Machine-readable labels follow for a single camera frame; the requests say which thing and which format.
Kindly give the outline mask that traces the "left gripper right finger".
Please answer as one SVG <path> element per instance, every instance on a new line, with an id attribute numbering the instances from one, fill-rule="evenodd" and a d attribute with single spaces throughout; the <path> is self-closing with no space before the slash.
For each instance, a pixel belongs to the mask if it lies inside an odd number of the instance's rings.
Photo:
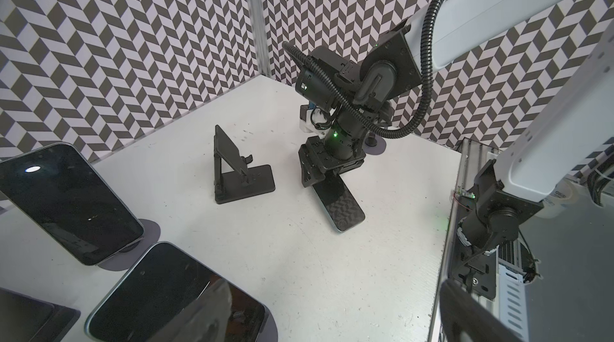
<path id="1" fill-rule="evenodd" d="M 440 288 L 441 323 L 447 341 L 516 341 L 511 330 L 447 279 Z"/>

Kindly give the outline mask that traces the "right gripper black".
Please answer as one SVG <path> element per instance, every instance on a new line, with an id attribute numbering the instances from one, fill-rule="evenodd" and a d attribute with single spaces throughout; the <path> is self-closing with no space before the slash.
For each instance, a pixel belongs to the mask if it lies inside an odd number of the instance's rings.
<path id="1" fill-rule="evenodd" d="M 365 151 L 359 147 L 358 151 L 350 153 L 348 160 L 339 160 L 327 152 L 324 140 L 319 137 L 309 137 L 298 150 L 302 185 L 308 188 L 323 182 L 326 177 L 361 167 L 365 162 Z"/>

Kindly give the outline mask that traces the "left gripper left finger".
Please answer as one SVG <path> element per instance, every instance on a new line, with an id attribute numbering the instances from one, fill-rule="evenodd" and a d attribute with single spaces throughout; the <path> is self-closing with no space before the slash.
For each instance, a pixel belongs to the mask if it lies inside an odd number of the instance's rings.
<path id="1" fill-rule="evenodd" d="M 231 306 L 229 282 L 219 279 L 148 341 L 223 341 Z"/>

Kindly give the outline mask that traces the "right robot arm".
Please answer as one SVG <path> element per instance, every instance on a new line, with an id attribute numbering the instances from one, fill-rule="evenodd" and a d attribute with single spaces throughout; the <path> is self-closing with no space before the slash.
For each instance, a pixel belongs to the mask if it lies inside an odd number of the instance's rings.
<path id="1" fill-rule="evenodd" d="M 293 84 L 283 42 L 363 59 L 385 31 L 431 0 L 265 0 L 270 63 Z M 434 77 L 417 133 L 440 145 L 469 138 L 505 148 L 579 68 L 613 19 L 613 0 L 561 0 L 461 54 Z"/>

